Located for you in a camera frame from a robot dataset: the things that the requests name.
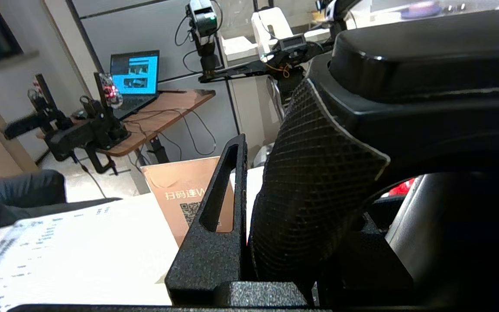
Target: blue screen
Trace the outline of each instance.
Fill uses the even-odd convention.
[[[119,57],[111,60],[111,76],[122,94],[157,93],[159,57]]]

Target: person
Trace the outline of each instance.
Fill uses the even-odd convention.
[[[55,170],[26,172],[0,179],[0,227],[25,218],[75,211],[118,198],[67,203],[65,178]]]

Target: mesh pattern surface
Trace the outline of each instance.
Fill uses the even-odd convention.
[[[389,158],[335,123],[309,79],[265,166],[250,248],[259,280],[307,281],[337,248]]]

